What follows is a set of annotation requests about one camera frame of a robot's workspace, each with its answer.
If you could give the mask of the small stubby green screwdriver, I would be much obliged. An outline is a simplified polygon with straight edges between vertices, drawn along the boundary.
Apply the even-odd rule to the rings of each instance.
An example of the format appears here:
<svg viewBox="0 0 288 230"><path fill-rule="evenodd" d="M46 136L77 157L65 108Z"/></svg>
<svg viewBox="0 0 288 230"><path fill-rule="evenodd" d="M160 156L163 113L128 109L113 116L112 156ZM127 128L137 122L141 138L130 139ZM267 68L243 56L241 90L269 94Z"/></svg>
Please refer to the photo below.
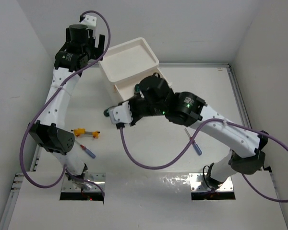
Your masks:
<svg viewBox="0 0 288 230"><path fill-rule="evenodd" d="M134 94L137 95L137 94L140 94L141 93L141 90L140 90L140 87L138 84L135 85L134 87Z"/></svg>

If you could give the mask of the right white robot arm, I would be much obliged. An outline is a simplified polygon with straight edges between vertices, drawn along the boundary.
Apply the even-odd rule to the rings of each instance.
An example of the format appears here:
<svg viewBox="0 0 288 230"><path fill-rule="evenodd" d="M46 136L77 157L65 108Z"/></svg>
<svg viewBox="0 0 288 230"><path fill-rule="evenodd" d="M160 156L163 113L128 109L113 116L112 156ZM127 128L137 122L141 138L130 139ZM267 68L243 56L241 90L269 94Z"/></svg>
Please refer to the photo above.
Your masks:
<svg viewBox="0 0 288 230"><path fill-rule="evenodd" d="M203 178L207 188L215 190L228 177L236 173L252 175L264 165L262 149L268 139L230 126L204 99L191 92L174 92L158 73L141 80L136 89L128 100L133 125L143 117L163 115L176 125L200 130L230 148L226 157L209 165Z"/></svg>

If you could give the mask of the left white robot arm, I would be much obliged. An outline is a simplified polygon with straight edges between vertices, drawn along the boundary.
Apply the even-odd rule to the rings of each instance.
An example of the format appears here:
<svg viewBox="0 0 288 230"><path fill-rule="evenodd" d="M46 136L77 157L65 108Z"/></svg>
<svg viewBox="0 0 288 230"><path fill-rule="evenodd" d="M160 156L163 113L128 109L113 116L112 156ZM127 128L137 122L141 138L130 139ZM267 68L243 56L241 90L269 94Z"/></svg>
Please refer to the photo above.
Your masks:
<svg viewBox="0 0 288 230"><path fill-rule="evenodd" d="M45 109L30 128L29 134L45 151L50 152L76 177L82 177L87 166L73 150L74 134L66 131L65 116L72 92L81 77L80 69L104 52L105 36L95 44L95 25L73 24L66 28L66 40L56 53L53 78Z"/></svg>

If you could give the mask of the long green screwdriver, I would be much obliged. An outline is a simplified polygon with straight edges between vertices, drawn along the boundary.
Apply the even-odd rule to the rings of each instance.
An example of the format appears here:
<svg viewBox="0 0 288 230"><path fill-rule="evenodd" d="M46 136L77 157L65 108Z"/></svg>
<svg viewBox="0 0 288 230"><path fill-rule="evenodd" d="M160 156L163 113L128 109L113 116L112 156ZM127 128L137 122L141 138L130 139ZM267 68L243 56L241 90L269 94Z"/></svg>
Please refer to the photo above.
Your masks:
<svg viewBox="0 0 288 230"><path fill-rule="evenodd" d="M104 115L105 117L109 117L109 112L110 112L110 110L111 110L111 108L105 109L105 110L103 111L103 115Z"/></svg>

